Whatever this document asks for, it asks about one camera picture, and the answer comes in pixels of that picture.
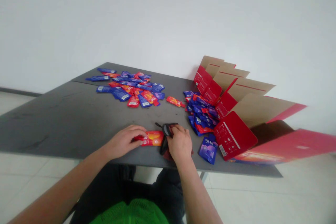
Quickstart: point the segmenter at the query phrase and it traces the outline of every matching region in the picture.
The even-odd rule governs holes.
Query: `green clothing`
[[[107,209],[90,224],[168,224],[167,218],[155,203],[146,199],[134,199],[129,205],[125,202]]]

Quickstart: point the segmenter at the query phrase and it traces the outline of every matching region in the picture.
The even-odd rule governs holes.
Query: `gray table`
[[[108,68],[111,70],[116,70],[118,74],[120,74],[122,71],[128,71],[131,74],[135,74],[137,72],[142,72],[144,74],[152,75],[151,82],[156,82],[162,84],[165,89],[162,91],[165,93],[165,97],[172,96],[178,100],[185,101],[185,96],[183,94],[183,91],[198,91],[197,86],[195,83],[191,80],[182,79],[178,77],[173,77],[170,75],[164,75],[161,73],[151,72],[143,69],[137,69],[133,67],[118,65],[110,62],[106,62],[100,66],[97,66],[96,68],[93,68],[92,70],[72,79],[72,81],[80,82],[80,83],[87,83],[91,85],[96,86],[107,86],[109,81],[99,81],[99,82],[92,82],[90,80],[85,80],[86,78],[90,78],[92,76],[96,75],[102,75],[97,68]]]
[[[215,165],[204,161],[188,114],[165,100],[158,107],[129,108],[111,94],[96,93],[95,85],[67,82],[54,90],[0,116],[0,151],[84,159],[129,124],[158,130],[155,122],[179,123],[191,132],[193,160],[200,171],[282,177],[275,166],[225,162],[217,153]],[[139,147],[113,163],[175,168],[155,146]]]

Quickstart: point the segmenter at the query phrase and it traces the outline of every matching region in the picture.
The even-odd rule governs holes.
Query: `forearm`
[[[62,223],[85,189],[108,161],[104,151],[101,149],[95,151],[9,224]]]
[[[180,162],[177,169],[181,178],[188,223],[222,223],[191,157]]]

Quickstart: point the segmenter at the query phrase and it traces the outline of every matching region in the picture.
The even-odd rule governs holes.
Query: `hand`
[[[174,136],[173,138],[167,136],[169,152],[178,165],[180,162],[191,159],[193,143],[188,129],[175,125],[171,130]]]
[[[136,136],[146,136],[146,129],[138,125],[130,125],[119,131],[112,139],[101,149],[107,155],[108,160],[120,158],[127,152],[139,147],[143,141],[131,142]]]

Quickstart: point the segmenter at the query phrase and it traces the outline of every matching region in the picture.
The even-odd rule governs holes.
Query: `floor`
[[[32,99],[0,92],[0,114]],[[0,224],[7,223],[75,165],[68,159],[0,153]],[[336,223],[333,156],[320,155],[277,168],[283,179],[209,173],[205,187],[224,223]],[[160,170],[138,167],[135,180],[153,183]]]

